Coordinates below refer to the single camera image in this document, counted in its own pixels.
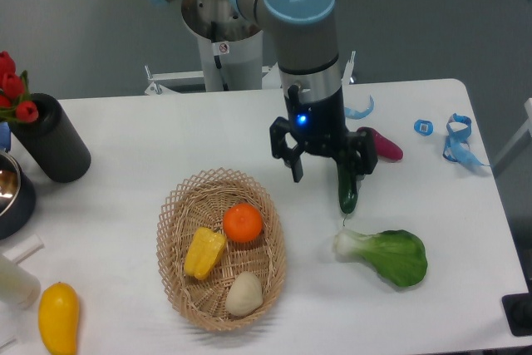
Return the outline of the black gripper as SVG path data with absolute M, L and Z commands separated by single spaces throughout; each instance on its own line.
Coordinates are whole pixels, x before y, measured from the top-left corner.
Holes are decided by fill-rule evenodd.
M 270 145 L 273 158 L 283 160 L 295 183 L 303 178 L 303 152 L 333 160 L 346 156 L 348 176 L 374 171 L 378 157 L 373 134 L 369 128 L 347 129 L 341 88 L 322 100 L 304 102 L 302 90 L 291 85 L 284 100 L 288 118 L 279 116 L 269 127 Z

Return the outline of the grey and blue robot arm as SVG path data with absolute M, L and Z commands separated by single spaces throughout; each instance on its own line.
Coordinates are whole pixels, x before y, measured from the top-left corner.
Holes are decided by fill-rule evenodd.
M 260 88 L 261 39 L 271 37 L 287 108 L 271 125 L 271 149 L 295 180 L 303 175 L 303 153 L 333 159 L 338 179 L 348 185 L 373 172 L 372 136 L 351 132 L 345 122 L 337 0 L 180 1 L 198 39 L 208 91 Z

